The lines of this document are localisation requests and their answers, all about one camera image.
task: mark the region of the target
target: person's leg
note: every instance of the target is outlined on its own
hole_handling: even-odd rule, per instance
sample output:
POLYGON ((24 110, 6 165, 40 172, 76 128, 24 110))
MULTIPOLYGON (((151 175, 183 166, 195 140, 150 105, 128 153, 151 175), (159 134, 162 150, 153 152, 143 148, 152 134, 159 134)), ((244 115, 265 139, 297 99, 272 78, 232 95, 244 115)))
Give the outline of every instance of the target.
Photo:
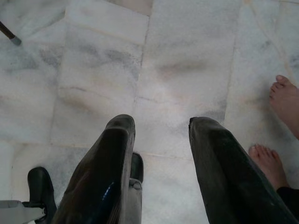
POLYGON ((289 210, 299 220, 299 190, 290 188, 277 152, 256 145, 249 149, 249 156, 265 174, 289 210))
POLYGON ((218 122, 191 118, 189 139, 210 224, 298 223, 232 133, 218 122))
POLYGON ((52 224, 124 224, 129 194, 135 123, 111 119, 77 165, 52 224))
POLYGON ((277 76, 270 89, 270 104, 278 117, 299 139, 299 90, 288 78, 277 76))

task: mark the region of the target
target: rubber tip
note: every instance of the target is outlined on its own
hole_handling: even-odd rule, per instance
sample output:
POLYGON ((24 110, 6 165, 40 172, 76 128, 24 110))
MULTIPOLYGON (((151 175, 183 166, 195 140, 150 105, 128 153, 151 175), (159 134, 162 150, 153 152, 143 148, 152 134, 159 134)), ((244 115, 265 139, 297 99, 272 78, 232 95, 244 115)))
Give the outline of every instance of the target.
POLYGON ((19 46, 22 43, 22 41, 17 36, 14 36, 14 38, 10 39, 10 41, 12 43, 14 43, 14 45, 17 45, 17 46, 19 46))

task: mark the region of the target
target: dark pants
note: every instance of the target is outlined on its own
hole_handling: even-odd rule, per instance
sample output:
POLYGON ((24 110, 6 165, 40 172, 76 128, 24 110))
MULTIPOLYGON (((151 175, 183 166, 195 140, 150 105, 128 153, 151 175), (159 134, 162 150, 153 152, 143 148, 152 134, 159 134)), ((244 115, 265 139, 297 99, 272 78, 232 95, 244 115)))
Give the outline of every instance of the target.
POLYGON ((279 188, 277 193, 292 214, 299 220, 299 190, 283 187, 279 188))
POLYGON ((209 118, 192 118, 189 138, 210 224, 298 224, 299 191, 275 192, 233 135, 209 118))
MULTIPOLYGON (((189 138, 210 224, 299 224, 299 191, 277 194, 228 130, 192 118, 189 138)), ((142 185, 129 171, 134 139, 132 117, 107 124, 78 164, 52 224, 141 223, 142 185)))

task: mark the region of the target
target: marble floor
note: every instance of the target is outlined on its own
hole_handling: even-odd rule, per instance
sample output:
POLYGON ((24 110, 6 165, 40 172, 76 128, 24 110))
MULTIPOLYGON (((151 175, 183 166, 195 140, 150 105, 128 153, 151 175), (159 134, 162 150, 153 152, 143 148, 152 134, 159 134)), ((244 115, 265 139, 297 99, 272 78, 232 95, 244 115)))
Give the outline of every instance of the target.
POLYGON ((23 40, 0 34, 0 200, 28 200, 27 173, 44 166, 59 205, 121 113, 135 119, 145 164, 143 224, 208 224, 194 116, 219 121, 246 150, 277 150, 299 188, 299 142, 268 103, 277 74, 299 84, 299 0, 139 2, 0 0, 0 21, 23 40))

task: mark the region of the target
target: tile grout line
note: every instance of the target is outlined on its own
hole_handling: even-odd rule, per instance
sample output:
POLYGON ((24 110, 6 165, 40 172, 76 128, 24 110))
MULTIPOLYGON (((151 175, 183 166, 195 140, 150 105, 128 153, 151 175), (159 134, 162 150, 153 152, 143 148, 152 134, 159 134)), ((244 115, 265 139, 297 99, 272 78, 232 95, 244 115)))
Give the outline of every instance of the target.
POLYGON ((239 25, 240 25, 239 20, 240 20, 240 13, 241 13, 242 6, 243 6, 243 1, 240 1, 240 7, 239 7, 239 13, 238 13, 238 20, 237 20, 237 24, 236 24, 236 34, 235 34, 234 45, 233 45, 233 52, 232 52, 232 61, 231 61, 230 70, 229 70, 228 92, 227 92, 227 95, 226 95, 226 105, 225 105, 225 114, 224 114, 223 124, 225 124, 225 119, 226 119, 226 115, 227 115, 230 85, 231 85, 232 75, 233 75, 233 72, 234 72, 235 50, 236 50, 237 39, 238 39, 238 31, 239 31, 239 25))
POLYGON ((294 1, 286 1, 286 0, 281 0, 280 2, 286 2, 286 3, 292 3, 292 4, 299 4, 299 2, 294 2, 294 1))
POLYGON ((277 29, 280 26, 280 20, 281 20, 283 11, 285 9, 285 3, 286 3, 286 1, 280 1, 279 2, 278 18, 277 18, 277 20, 275 21, 275 24, 274 24, 274 34, 275 35, 277 35, 277 29))
POLYGON ((51 137, 52 137, 52 130, 53 130, 53 125, 54 125, 54 119, 55 119, 55 111, 56 111, 56 107, 57 107, 57 101, 58 101, 58 92, 59 92, 59 84, 60 84, 60 79, 61 79, 61 75, 62 75, 62 65, 63 65, 63 62, 64 62, 64 56, 65 56, 65 52, 66 52, 66 37, 67 37, 67 31, 68 31, 69 27, 67 26, 66 27, 66 31, 65 31, 65 37, 64 37, 64 43, 63 43, 63 55, 62 55, 62 58, 61 58, 61 62, 60 62, 60 66, 59 66, 59 69, 57 71, 57 85, 56 85, 56 89, 55 89, 55 92, 56 92, 56 97, 55 97, 55 101, 54 101, 54 106, 53 106, 53 115, 52 115, 52 120, 51 120, 51 126, 50 126, 50 133, 49 133, 49 144, 51 145, 52 141, 51 141, 51 137))
POLYGON ((137 46, 142 46, 142 44, 134 42, 134 41, 130 40, 129 38, 124 38, 124 37, 121 37, 119 35, 115 35, 115 34, 110 33, 110 32, 105 32, 105 31, 102 31, 102 30, 99 30, 99 29, 92 28, 92 27, 90 27, 88 25, 83 25, 83 24, 80 24, 78 22, 71 21, 71 19, 69 19, 68 17, 65 18, 65 22, 69 23, 69 24, 71 24, 73 26, 76 26, 78 28, 81 28, 81 29, 87 29, 87 30, 93 31, 93 32, 98 33, 100 35, 112 36, 114 38, 123 40, 125 42, 129 42, 129 43, 135 44, 137 46))
POLYGON ((190 158, 187 158, 187 157, 179 157, 179 156, 171 156, 171 155, 160 155, 160 154, 146 153, 146 152, 137 152, 137 153, 139 153, 141 155, 147 155, 147 156, 155 156, 155 157, 162 157, 162 158, 168 158, 168 159, 180 159, 180 160, 193 161, 193 159, 190 159, 190 158))
POLYGON ((143 65, 143 59, 144 59, 145 46, 146 46, 146 43, 147 43, 149 29, 150 29, 150 19, 151 19, 151 16, 148 16, 148 17, 149 17, 148 27, 147 27, 145 38, 144 38, 144 44, 142 46, 142 54, 141 54, 141 61, 140 61, 140 71, 139 71, 139 76, 138 76, 138 80, 137 80, 137 83, 136 83, 136 91, 135 91, 135 99, 134 99, 134 105, 133 105, 132 115, 135 112, 135 108, 136 108, 136 104, 137 104, 137 99, 138 99, 138 96, 139 96, 139 81, 140 81, 140 77, 142 75, 142 65, 143 65))
POLYGON ((60 148, 81 148, 81 149, 90 149, 92 144, 85 145, 85 146, 75 146, 75 145, 64 145, 64 144, 54 144, 54 143, 39 143, 39 142, 19 142, 19 141, 5 141, 8 144, 15 144, 15 145, 33 145, 33 146, 48 146, 48 147, 60 147, 60 148))
POLYGON ((280 44, 280 40, 279 38, 276 37, 275 33, 271 34, 269 33, 263 26, 263 20, 259 19, 259 13, 256 9, 256 7, 254 6, 254 4, 252 2, 249 2, 249 7, 252 11, 252 14, 255 18, 256 24, 259 27, 259 29, 262 31, 262 33, 264 34, 264 36, 271 42, 271 44, 274 46, 275 50, 278 53, 279 59, 281 62, 284 63, 284 67, 285 67, 285 71, 287 72, 288 77, 290 78, 290 80, 297 85, 296 79, 294 77, 293 71, 289 65, 289 61, 285 52, 285 49, 283 48, 283 46, 280 44))

